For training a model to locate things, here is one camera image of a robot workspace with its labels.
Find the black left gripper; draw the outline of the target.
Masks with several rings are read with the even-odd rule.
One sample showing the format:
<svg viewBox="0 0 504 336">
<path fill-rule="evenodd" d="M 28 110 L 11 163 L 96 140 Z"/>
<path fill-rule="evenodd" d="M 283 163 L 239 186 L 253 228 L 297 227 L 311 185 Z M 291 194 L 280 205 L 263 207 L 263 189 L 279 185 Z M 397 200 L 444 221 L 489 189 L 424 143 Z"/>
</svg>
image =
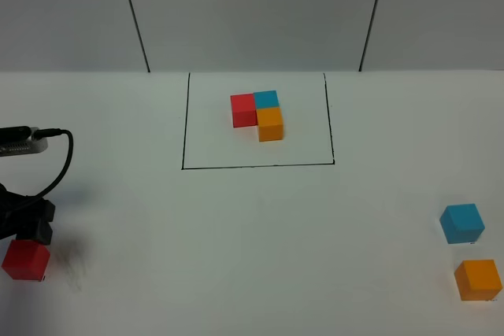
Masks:
<svg viewBox="0 0 504 336">
<path fill-rule="evenodd" d="M 1 185 L 1 239 L 16 236 L 16 240 L 49 245 L 53 235 L 49 222 L 54 213 L 55 205 L 40 195 L 15 194 Z"/>
</svg>

